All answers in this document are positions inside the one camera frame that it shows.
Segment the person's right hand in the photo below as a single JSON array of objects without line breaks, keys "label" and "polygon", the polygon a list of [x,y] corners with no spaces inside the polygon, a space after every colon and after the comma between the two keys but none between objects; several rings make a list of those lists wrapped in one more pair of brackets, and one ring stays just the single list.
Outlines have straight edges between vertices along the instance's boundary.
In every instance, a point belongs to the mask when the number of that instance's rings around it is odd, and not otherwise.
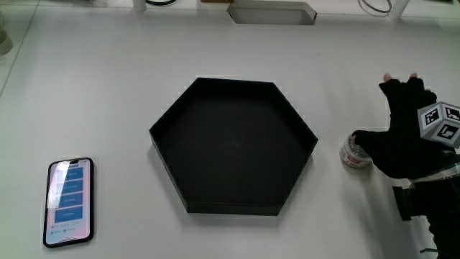
[{"label": "person's right hand", "polygon": [[406,82],[385,74],[380,90],[390,108],[390,127],[384,132],[357,130],[351,141],[367,153],[390,178],[411,180],[429,176],[459,163],[455,149],[420,137],[418,110],[435,104],[437,95],[415,73]]}]

